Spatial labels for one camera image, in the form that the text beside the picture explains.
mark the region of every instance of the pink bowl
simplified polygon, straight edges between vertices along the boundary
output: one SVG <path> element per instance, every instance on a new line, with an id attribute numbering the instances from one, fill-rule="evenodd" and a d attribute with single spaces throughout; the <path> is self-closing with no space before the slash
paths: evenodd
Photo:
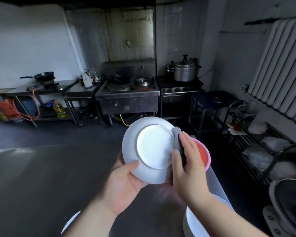
<path id="1" fill-rule="evenodd" d="M 210 154 L 208 149 L 206 148 L 206 146 L 201 143 L 199 140 L 191 137 L 193 139 L 193 141 L 196 143 L 199 153 L 201 155 L 202 161 L 204 163 L 204 169 L 205 171 L 208 170 L 209 166 L 210 166 Z"/>

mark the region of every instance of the dish rack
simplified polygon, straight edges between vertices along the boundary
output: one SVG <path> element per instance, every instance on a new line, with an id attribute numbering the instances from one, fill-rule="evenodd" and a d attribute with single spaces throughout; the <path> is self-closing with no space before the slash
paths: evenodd
<path id="1" fill-rule="evenodd" d="M 232 103 L 228 108 L 224 120 L 223 130 L 226 130 L 228 128 L 228 126 L 226 125 L 226 120 L 229 116 L 231 116 L 231 122 L 238 123 L 241 126 L 242 130 L 246 133 L 246 135 L 232 135 L 228 132 L 228 134 L 224 135 L 225 139 L 228 142 L 227 147 L 235 154 L 234 156 L 229 157 L 229 161 L 249 192 L 256 193 L 256 190 L 260 190 L 260 193 L 263 195 L 267 195 L 267 199 L 269 199 L 268 190 L 269 185 L 272 182 L 269 177 L 270 172 L 272 171 L 277 162 L 288 161 L 296 163 L 296 156 L 292 157 L 287 155 L 289 151 L 296 148 L 296 143 L 289 139 L 287 136 L 280 133 L 278 130 L 276 130 L 268 123 L 268 128 L 265 133 L 261 135 L 251 134 L 248 131 L 248 127 L 250 126 L 251 122 L 243 122 L 240 119 L 238 119 L 235 115 L 235 107 L 243 103 L 246 102 L 244 100 L 237 100 L 234 103 Z M 269 149 L 265 143 L 261 142 L 262 139 L 267 136 L 286 139 L 290 142 L 291 146 L 280 153 L 275 153 L 274 151 Z M 260 147 L 262 147 L 264 150 L 266 150 L 274 157 L 272 163 L 268 166 L 267 169 L 263 171 L 254 167 L 250 163 L 248 157 L 242 154 L 242 152 L 253 143 L 257 143 Z"/>

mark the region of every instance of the hand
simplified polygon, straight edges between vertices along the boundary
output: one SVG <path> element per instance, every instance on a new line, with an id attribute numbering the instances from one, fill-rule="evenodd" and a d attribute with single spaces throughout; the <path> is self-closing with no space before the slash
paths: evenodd
<path id="1" fill-rule="evenodd" d="M 116 163 L 110 170 L 100 193 L 100 198 L 103 205 L 115 215 L 124 211 L 135 199 L 141 188 L 147 185 L 131 173 L 138 166 L 138 160 L 125 164 L 122 151 L 120 151 Z"/>
<path id="2" fill-rule="evenodd" d="M 193 139 L 184 131 L 179 134 L 186 165 L 183 168 L 178 150 L 172 153 L 173 185 L 181 199 L 190 206 L 206 205 L 211 195 L 208 190 L 204 164 Z"/>

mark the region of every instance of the dark floor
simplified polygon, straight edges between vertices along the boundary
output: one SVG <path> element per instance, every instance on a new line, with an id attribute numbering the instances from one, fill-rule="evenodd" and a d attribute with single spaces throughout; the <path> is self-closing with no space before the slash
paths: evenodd
<path id="1" fill-rule="evenodd" d="M 189 125 L 181 120 L 174 121 L 176 126 L 189 134 L 194 134 Z M 76 143 L 121 143 L 127 127 L 120 122 L 114 126 L 107 124 L 85 124 L 78 128 L 71 122 L 44 122 L 34 128 L 29 123 L 2 123 L 0 122 L 0 148 L 32 147 L 58 144 Z M 200 139 L 209 149 L 211 166 L 217 175 L 234 210 L 249 222 L 269 233 L 262 216 L 262 208 L 247 192 L 237 174 L 233 170 L 226 156 L 225 142 L 218 132 L 202 135 Z"/>

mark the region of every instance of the blue stool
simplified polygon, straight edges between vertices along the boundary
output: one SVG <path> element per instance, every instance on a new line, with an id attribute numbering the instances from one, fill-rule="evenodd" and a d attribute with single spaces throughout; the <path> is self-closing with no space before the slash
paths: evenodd
<path id="1" fill-rule="evenodd" d="M 221 130 L 225 126 L 226 118 L 225 118 L 224 122 L 222 122 L 219 118 L 217 118 L 218 110 L 220 111 L 221 108 L 229 107 L 233 102 L 235 102 L 237 100 L 238 99 L 236 97 L 230 95 L 229 93 L 227 93 L 225 91 L 210 91 L 210 92 L 205 92 L 204 94 L 192 95 L 191 100 L 190 100 L 191 103 L 190 103 L 190 113 L 189 113 L 188 121 L 192 125 L 192 127 L 194 128 L 197 138 L 200 137 L 201 133 Z M 202 112 L 201 115 L 192 116 L 192 109 L 193 109 L 194 104 L 195 104 L 195 109 L 197 109 L 197 108 L 201 109 L 201 112 Z M 209 109 L 216 110 L 215 114 L 214 115 L 206 115 L 206 112 Z M 205 116 L 213 116 L 214 122 L 216 120 L 218 123 L 221 124 L 222 128 L 203 130 L 203 122 L 204 122 Z M 191 118 L 194 118 L 194 117 L 201 117 L 198 130 L 191 122 Z"/>

